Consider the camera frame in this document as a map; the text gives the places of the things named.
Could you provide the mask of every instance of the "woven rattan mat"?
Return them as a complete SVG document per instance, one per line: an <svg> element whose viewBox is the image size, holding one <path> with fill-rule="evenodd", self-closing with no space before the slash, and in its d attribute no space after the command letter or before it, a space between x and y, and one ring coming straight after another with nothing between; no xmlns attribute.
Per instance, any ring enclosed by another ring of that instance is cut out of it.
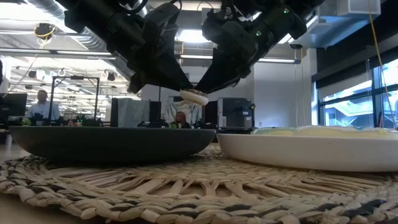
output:
<svg viewBox="0 0 398 224"><path fill-rule="evenodd" d="M262 166L229 159L217 146L179 163L99 169L29 156L0 170L0 192L29 205L159 224L395 222L397 189L395 174Z"/></svg>

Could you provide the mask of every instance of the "blue shirt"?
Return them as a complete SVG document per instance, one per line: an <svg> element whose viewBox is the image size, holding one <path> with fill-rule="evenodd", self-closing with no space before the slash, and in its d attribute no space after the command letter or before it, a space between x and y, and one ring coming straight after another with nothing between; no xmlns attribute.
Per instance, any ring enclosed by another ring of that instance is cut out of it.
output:
<svg viewBox="0 0 398 224"><path fill-rule="evenodd" d="M33 118L36 113L43 115L44 119L49 118L49 112L50 112L50 102L46 101L45 103L37 103L33 105L30 109L29 112L27 113L28 118ZM52 112L51 112L51 120L58 120L60 119L60 109L58 108L58 105L55 103L52 104Z"/></svg>

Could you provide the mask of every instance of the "glass window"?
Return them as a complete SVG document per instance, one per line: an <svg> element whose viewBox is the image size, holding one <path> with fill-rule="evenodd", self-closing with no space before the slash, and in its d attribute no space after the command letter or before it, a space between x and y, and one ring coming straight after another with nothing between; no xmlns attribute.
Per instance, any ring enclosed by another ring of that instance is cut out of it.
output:
<svg viewBox="0 0 398 224"><path fill-rule="evenodd" d="M325 126L373 127L372 98L362 97L326 105Z"/></svg>
<svg viewBox="0 0 398 224"><path fill-rule="evenodd" d="M394 122L393 122L394 119L392 116L394 116L394 118L397 122L398 91L389 92L388 97L387 97L387 93L383 93L382 99L383 99L382 110L383 110L384 114L383 114L382 120L380 120L381 114L379 114L379 123L382 122L382 126L379 125L379 127L394 128Z"/></svg>
<svg viewBox="0 0 398 224"><path fill-rule="evenodd" d="M382 85L387 86L398 84L398 59L383 65L384 77L381 78Z"/></svg>
<svg viewBox="0 0 398 224"><path fill-rule="evenodd" d="M346 96L351 96L353 94L357 93L363 93L365 91L371 91L372 90L372 80L368 80L366 82L363 82L361 84L358 84L356 86L353 86L351 88L345 89L343 91L340 91L338 93L329 95L323 99L324 102L338 99L338 98L344 98Z"/></svg>

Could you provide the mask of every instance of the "dark gray bowl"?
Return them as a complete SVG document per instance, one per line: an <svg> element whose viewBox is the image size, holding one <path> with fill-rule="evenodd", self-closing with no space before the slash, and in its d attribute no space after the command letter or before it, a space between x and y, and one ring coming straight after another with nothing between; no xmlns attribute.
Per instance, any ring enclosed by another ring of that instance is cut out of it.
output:
<svg viewBox="0 0 398 224"><path fill-rule="evenodd" d="M182 159L206 148L215 130L92 127L10 127L31 154L57 161L143 163Z"/></svg>

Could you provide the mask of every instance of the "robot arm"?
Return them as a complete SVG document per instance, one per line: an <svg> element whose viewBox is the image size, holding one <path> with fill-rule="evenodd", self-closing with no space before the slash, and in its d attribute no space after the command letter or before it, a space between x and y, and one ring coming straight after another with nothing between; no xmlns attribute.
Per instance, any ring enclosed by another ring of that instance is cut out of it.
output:
<svg viewBox="0 0 398 224"><path fill-rule="evenodd" d="M128 10L137 0L57 0L65 8L65 25L81 32L91 29L117 52L135 71L130 90L137 93L151 84L173 90L192 89L174 56L177 0L165 3L143 19L136 15L146 4ZM196 90L212 93L237 84L250 74L250 68L286 34L297 39L307 31L303 18L324 0L222 0L220 12L208 13L203 35L218 44L213 49L213 64ZM262 14L254 21L239 16Z"/></svg>

